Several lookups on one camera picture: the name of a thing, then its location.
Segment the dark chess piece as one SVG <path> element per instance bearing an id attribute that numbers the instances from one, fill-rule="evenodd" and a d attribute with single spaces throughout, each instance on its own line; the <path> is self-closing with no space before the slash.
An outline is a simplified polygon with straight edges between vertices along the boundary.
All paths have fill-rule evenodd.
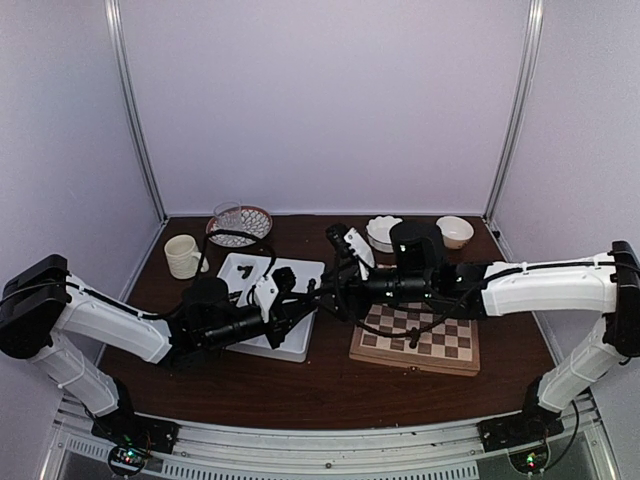
<path id="1" fill-rule="evenodd" d="M 416 349 L 420 340 L 420 332 L 417 329 L 412 329 L 409 335 L 409 348 Z"/>

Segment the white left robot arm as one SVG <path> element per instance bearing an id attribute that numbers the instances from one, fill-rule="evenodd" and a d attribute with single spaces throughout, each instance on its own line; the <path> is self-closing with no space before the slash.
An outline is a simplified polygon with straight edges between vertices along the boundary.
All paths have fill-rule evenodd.
<path id="1" fill-rule="evenodd" d="M 230 254 L 216 276 L 186 288 L 167 314 L 136 309 L 89 287 L 52 254 L 9 280 L 1 294 L 1 350 L 28 360 L 80 400 L 123 444 L 137 442 L 144 424 L 124 386 L 86 360 L 69 340 L 75 333 L 159 365 L 177 367 L 208 350 L 253 338 L 273 349 L 301 332 L 316 305 L 324 264 Z"/>

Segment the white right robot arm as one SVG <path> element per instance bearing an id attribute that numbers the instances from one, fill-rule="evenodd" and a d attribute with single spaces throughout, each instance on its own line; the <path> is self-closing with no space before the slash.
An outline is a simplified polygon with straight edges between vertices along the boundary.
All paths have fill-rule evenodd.
<path id="1" fill-rule="evenodd" d="M 390 232 L 395 265 L 376 266 L 371 247 L 354 228 L 338 223 L 327 239 L 357 273 L 334 278 L 338 315 L 363 319 L 374 304 L 420 302 L 436 322 L 482 320 L 528 311 L 598 313 L 587 337 L 558 366 L 534 380 L 513 419 L 519 440 L 535 440 L 574 398 L 611 367 L 639 354 L 639 263 L 631 245 L 616 241 L 592 257 L 543 263 L 451 263 L 441 230 L 402 221 Z"/>

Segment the dark chess piece upper tray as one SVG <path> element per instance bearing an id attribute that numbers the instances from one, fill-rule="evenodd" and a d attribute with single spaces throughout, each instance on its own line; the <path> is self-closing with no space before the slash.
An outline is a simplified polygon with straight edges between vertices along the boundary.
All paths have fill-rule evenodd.
<path id="1" fill-rule="evenodd" d="M 252 266 L 239 266 L 238 270 L 241 272 L 241 277 L 243 279 L 246 279 L 252 272 L 253 267 Z"/>

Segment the patterned ceramic plate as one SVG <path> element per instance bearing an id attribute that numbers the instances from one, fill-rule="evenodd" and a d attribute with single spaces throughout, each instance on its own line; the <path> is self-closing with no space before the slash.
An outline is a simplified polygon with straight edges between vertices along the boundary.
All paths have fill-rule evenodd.
<path id="1" fill-rule="evenodd" d="M 227 202 L 219 205 L 214 210 L 214 215 L 209 220 L 205 232 L 210 234 L 222 229 L 264 239 L 271 231 L 272 226 L 271 215 L 264 209 Z M 229 234 L 213 235 L 209 238 L 209 241 L 225 248 L 243 248 L 255 243 L 254 240 L 249 238 Z"/>

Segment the wooden chessboard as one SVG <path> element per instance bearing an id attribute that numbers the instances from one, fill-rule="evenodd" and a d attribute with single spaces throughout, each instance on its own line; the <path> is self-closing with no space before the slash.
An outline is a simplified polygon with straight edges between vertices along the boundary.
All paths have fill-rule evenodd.
<path id="1" fill-rule="evenodd" d="M 433 326 L 434 320 L 427 306 L 419 303 L 405 304 L 399 310 L 374 305 L 363 323 L 380 333 L 355 327 L 349 357 L 431 373 L 478 375 L 481 364 L 477 323 L 447 319 Z"/>

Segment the cream ribbed mug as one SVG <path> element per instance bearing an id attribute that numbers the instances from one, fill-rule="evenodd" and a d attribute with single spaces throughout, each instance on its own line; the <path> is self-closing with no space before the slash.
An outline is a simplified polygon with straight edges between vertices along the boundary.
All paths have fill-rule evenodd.
<path id="1" fill-rule="evenodd" d="M 208 260 L 201 254 L 196 240 L 188 234 L 170 238 L 164 245 L 164 254 L 172 277 L 188 280 L 196 273 L 209 271 Z"/>

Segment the cream round bowl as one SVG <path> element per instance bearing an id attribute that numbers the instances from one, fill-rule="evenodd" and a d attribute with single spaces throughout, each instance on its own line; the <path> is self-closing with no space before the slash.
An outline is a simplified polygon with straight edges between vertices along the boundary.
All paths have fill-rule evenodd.
<path id="1" fill-rule="evenodd" d="M 444 246 L 449 250 L 461 250 L 473 238 L 475 230 L 466 220 L 457 216 L 442 216 L 436 221 Z"/>

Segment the clear drinking glass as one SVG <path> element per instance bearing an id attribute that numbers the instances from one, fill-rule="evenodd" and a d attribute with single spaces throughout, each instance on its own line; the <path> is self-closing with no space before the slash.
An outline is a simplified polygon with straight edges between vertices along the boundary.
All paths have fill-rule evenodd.
<path id="1" fill-rule="evenodd" d="M 218 229 L 242 231 L 242 206 L 238 201 L 226 201 L 214 208 L 215 225 Z"/>

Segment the aluminium front rail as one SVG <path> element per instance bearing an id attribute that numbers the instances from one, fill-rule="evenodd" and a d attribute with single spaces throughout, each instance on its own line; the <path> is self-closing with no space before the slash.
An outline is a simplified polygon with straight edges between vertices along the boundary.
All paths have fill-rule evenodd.
<path id="1" fill-rule="evenodd" d="M 132 479 L 622 479 L 595 407 L 582 409 L 566 456 L 538 475 L 515 469 L 515 449 L 487 452 L 474 420 L 345 431 L 178 422 L 172 453 L 152 453 Z M 63 409 L 36 479 L 117 479 L 111 448 Z"/>

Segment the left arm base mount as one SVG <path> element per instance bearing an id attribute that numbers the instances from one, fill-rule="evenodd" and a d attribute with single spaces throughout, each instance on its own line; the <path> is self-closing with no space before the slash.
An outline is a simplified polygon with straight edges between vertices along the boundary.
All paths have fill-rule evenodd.
<path id="1" fill-rule="evenodd" d="M 113 412 L 103 416 L 91 415 L 91 419 L 94 436 L 143 452 L 171 454 L 179 432 L 179 425 L 173 421 L 137 414 L 127 394 L 120 395 Z"/>

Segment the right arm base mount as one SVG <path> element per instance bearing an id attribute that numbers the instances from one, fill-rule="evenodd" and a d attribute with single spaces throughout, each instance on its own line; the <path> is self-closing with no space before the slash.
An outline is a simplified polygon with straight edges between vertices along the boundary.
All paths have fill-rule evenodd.
<path id="1" fill-rule="evenodd" d="M 541 380 L 538 377 L 528 386 L 519 413 L 478 423 L 479 437 L 485 452 L 542 441 L 564 432 L 560 413 L 540 405 L 538 389 Z"/>

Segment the right aluminium frame post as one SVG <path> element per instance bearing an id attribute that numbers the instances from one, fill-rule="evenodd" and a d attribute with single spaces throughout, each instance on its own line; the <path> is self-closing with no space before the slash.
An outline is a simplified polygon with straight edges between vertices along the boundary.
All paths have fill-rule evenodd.
<path id="1" fill-rule="evenodd" d="M 495 219 L 499 202 L 506 186 L 509 168 L 517 149 L 540 51 L 544 25 L 544 5 L 545 2 L 543 0 L 531 0 L 529 2 L 515 93 L 500 152 L 498 167 L 484 212 L 484 219 L 488 223 L 492 223 Z"/>

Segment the aluminium frame post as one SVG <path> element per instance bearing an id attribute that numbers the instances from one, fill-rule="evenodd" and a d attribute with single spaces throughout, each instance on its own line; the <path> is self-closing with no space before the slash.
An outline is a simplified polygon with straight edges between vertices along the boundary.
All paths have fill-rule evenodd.
<path id="1" fill-rule="evenodd" d="M 167 221 L 168 216 L 161 198 L 158 182 L 152 168 L 141 117 L 136 102 L 134 85 L 128 62 L 120 2 L 117 0 L 105 0 L 104 7 L 107 28 L 114 52 L 120 88 L 124 101 L 125 117 L 135 157 L 141 170 L 143 184 L 150 197 L 155 216 L 160 223 L 164 223 Z"/>
<path id="2" fill-rule="evenodd" d="M 506 186 L 509 168 L 517 149 L 540 51 L 544 25 L 544 5 L 545 2 L 543 0 L 531 0 L 529 2 L 515 93 L 500 152 L 498 167 L 484 212 L 484 219 L 488 223 L 492 223 L 495 219 L 499 202 Z"/>

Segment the left aluminium frame post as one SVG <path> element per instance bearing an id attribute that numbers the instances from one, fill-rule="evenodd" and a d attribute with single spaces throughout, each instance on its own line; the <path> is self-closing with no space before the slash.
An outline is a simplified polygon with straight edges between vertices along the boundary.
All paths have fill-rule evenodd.
<path id="1" fill-rule="evenodd" d="M 155 216 L 160 223 L 164 223 L 167 221 L 168 216 L 161 198 L 158 182 L 152 168 L 141 117 L 136 102 L 134 85 L 128 62 L 120 2 L 117 0 L 105 0 L 104 7 L 107 28 L 114 52 L 120 88 L 124 101 L 125 117 L 135 157 L 141 170 L 143 184 L 150 197 Z"/>

